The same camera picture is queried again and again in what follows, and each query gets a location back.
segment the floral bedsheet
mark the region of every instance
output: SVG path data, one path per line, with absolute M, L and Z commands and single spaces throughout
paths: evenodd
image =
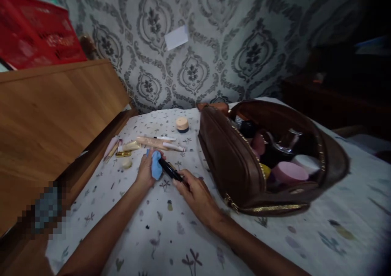
M 272 98 L 260 98 L 271 102 Z M 185 116 L 190 130 L 176 131 L 175 120 Z M 187 151 L 166 152 L 177 169 L 202 177 L 220 208 L 255 237 L 312 275 L 376 274 L 390 234 L 391 166 L 364 152 L 332 131 L 351 158 L 349 175 L 314 201 L 300 215 L 252 217 L 229 210 L 207 171 L 198 143 L 197 109 L 159 110 L 130 118 L 120 133 L 124 142 L 137 136 L 175 136 Z M 93 226 L 136 179 L 141 156 L 132 153 L 133 166 L 121 170 L 120 158 L 101 162 L 66 218 L 49 240 L 46 256 L 54 273 L 75 251 Z M 206 229 L 164 175 L 148 193 L 121 235 L 103 275 L 252 275 L 231 248 Z

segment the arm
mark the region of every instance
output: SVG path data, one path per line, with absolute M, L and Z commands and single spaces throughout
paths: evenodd
M 58 276 L 100 275 L 125 226 L 155 183 L 152 153 L 141 158 L 136 181 L 115 206 L 94 226 L 61 268 Z
M 223 239 L 256 275 L 308 276 L 309 274 L 290 262 L 244 230 L 230 217 L 224 215 L 213 201 L 206 184 L 188 170 L 179 171 L 188 183 L 173 180 L 197 218 L 214 234 Z

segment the wall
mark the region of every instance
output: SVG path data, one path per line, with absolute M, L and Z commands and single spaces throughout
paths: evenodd
M 362 0 L 58 0 L 92 35 L 139 110 L 276 96 L 317 44 L 346 39 Z M 186 24 L 188 43 L 164 34 Z

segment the red plastic basket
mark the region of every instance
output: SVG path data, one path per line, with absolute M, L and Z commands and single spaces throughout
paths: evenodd
M 68 11 L 41 0 L 0 0 L 0 57 L 16 69 L 87 60 Z

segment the person's right hand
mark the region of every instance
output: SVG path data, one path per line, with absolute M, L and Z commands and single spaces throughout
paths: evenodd
M 173 184 L 197 218 L 208 228 L 214 227 L 224 215 L 213 200 L 205 182 L 196 178 L 187 169 L 178 171 L 178 173 L 183 175 L 183 180 L 187 182 L 189 188 L 177 180 L 172 180 Z

